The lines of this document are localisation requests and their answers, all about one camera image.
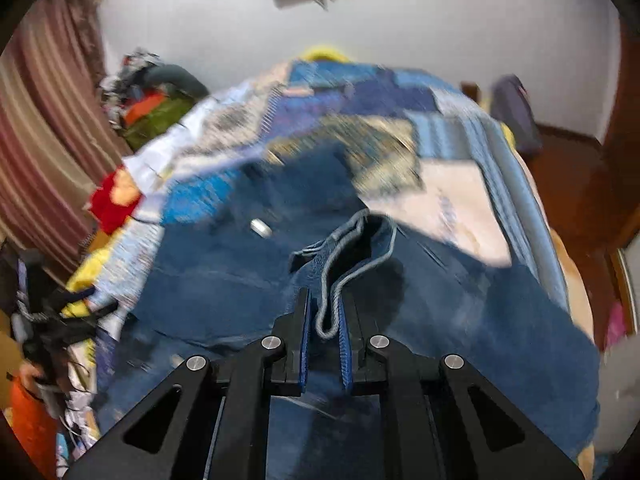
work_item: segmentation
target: gray bag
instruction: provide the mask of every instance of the gray bag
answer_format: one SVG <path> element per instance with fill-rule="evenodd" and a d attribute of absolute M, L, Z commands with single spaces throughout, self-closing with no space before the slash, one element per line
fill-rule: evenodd
<path fill-rule="evenodd" d="M 490 114 L 513 132 L 520 155 L 537 155 L 542 150 L 542 138 L 533 119 L 529 96 L 517 76 L 504 76 L 494 85 Z"/>

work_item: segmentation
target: striped curtain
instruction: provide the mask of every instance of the striped curtain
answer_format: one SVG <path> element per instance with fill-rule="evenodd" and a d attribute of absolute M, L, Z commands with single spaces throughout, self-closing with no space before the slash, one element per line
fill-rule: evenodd
<path fill-rule="evenodd" d="M 130 153 L 95 97 L 104 75 L 93 0 L 37 0 L 0 56 L 0 232 L 66 281 L 96 184 Z"/>

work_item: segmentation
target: wooden floor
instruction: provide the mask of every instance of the wooden floor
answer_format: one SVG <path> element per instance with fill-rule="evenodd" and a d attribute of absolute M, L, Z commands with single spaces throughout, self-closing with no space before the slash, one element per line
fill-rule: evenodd
<path fill-rule="evenodd" d="M 593 311 L 596 345 L 604 348 L 609 312 L 618 300 L 606 247 L 630 213 L 595 143 L 541 127 L 542 153 L 527 162 L 545 206 L 580 270 Z"/>

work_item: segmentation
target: orange object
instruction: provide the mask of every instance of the orange object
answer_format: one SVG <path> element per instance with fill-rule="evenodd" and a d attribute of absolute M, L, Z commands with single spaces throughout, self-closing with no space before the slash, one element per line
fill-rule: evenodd
<path fill-rule="evenodd" d="M 152 92 L 142 99 L 142 101 L 135 103 L 124 116 L 124 122 L 127 127 L 147 115 L 165 99 L 166 96 L 162 92 Z"/>
<path fill-rule="evenodd" d="M 45 405 L 14 379 L 11 390 L 12 429 L 31 461 L 47 480 L 56 479 L 56 433 L 58 424 Z"/>

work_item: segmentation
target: triangular cutout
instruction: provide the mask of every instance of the triangular cutout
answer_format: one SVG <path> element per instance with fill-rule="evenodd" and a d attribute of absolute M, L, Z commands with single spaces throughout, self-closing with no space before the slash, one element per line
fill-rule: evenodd
<path fill-rule="evenodd" d="M 479 386 L 468 388 L 489 449 L 501 451 L 524 441 L 524 432 Z"/>
<path fill-rule="evenodd" d="M 157 453 L 162 447 L 169 424 L 180 401 L 181 389 L 171 388 L 124 435 L 124 442 L 149 453 Z"/>

